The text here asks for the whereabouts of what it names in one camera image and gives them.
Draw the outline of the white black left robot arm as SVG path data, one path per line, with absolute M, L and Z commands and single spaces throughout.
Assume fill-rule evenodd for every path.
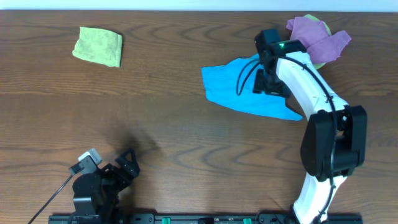
M 102 158 L 92 148 L 78 158 L 81 176 L 73 183 L 77 223 L 127 223 L 117 208 L 119 193 L 138 177 L 140 168 L 134 150 L 128 149 L 115 159 L 118 166 L 107 164 L 99 168 Z

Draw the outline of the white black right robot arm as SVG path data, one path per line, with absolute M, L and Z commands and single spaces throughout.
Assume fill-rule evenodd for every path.
M 306 176 L 284 223 L 362 223 L 361 215 L 327 213 L 340 185 L 364 162 L 368 116 L 324 81 L 299 40 L 275 29 L 254 38 L 259 65 L 253 92 L 294 96 L 308 121 L 300 147 Z

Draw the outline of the blue microfiber cloth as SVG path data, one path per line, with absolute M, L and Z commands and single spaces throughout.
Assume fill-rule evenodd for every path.
M 242 113 L 300 121 L 302 115 L 288 109 L 284 98 L 252 92 L 255 73 L 246 81 L 242 93 L 236 94 L 258 59 L 255 54 L 249 58 L 234 59 L 226 65 L 203 67 L 201 74 L 207 100 Z

